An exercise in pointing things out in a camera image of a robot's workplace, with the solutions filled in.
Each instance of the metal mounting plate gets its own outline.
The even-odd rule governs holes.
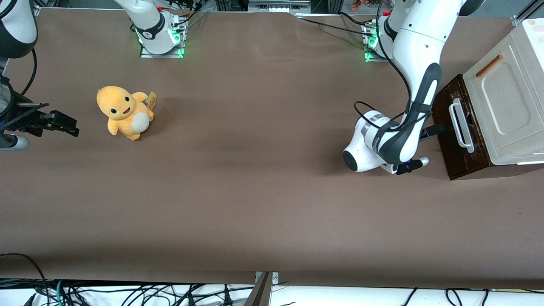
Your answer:
[[[255,284],[259,281],[259,277],[261,277],[261,274],[263,272],[255,272]],[[277,285],[280,283],[280,273],[279,272],[272,272],[272,284]]]

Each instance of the plush toy belly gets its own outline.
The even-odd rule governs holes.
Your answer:
[[[146,113],[136,113],[132,117],[132,129],[136,132],[143,132],[149,126],[149,116]]]

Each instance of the green led light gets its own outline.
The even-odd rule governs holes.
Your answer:
[[[378,37],[376,35],[372,36],[372,38],[370,39],[370,46],[372,48],[376,48],[376,46],[378,45]]]
[[[173,32],[171,30],[168,30],[168,35],[170,35],[170,39],[172,39],[172,42],[174,44],[178,43],[179,38],[174,37],[174,34],[173,34]]]

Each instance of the white floor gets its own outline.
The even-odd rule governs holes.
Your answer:
[[[247,285],[229,285],[230,289],[237,287],[245,287]],[[123,287],[93,287],[94,290],[118,290],[118,289],[134,289],[136,286]],[[183,295],[189,286],[176,285],[174,286],[178,295]],[[207,294],[222,292],[223,285],[205,285],[194,292],[194,294]],[[342,305],[342,306],[400,306],[410,294],[412,289],[389,289],[389,288],[348,288],[348,287],[306,287],[306,286],[274,286],[270,301],[270,306],[285,306],[294,302],[294,306],[320,306],[320,305]],[[0,290],[0,306],[21,306],[34,293],[32,289],[12,289]],[[120,306],[121,303],[131,292],[115,292],[115,293],[97,293],[84,292],[82,293],[90,306]],[[249,295],[250,290],[233,291],[230,293],[233,301],[245,299]],[[462,305],[464,306],[480,306],[484,297],[483,291],[461,291],[457,290]],[[164,298],[151,298],[145,303],[145,306],[168,306],[169,302],[173,303],[174,298],[167,293],[159,293],[158,295],[169,297],[167,301]],[[453,294],[450,294],[453,301],[456,302]],[[132,303],[140,305],[142,297]],[[221,298],[212,297],[198,303],[198,306],[218,305]],[[36,295],[33,306],[40,306],[47,303],[45,296]],[[416,291],[409,306],[440,306],[450,305],[446,300],[444,290],[419,289]],[[489,297],[485,306],[513,306],[523,305],[532,306],[544,305],[544,294],[539,293],[521,293],[521,292],[489,292]]]

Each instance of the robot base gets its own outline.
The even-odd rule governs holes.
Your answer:
[[[378,36],[376,35],[376,19],[373,19],[372,22],[366,22],[364,26],[361,26],[361,31],[363,33],[370,33],[373,36],[363,35],[363,45],[364,45],[364,61],[365,62],[387,62],[387,59],[376,54],[370,46],[376,46],[378,43]]]
[[[187,41],[187,29],[189,27],[189,22],[187,21],[187,17],[179,17],[174,15],[174,18],[176,19],[177,23],[181,23],[177,27],[172,28],[172,30],[169,30],[172,41],[176,42],[176,46],[174,46],[167,53],[153,54],[149,52],[140,41],[140,44],[141,44],[140,57],[141,58],[183,58],[185,54],[185,42]]]

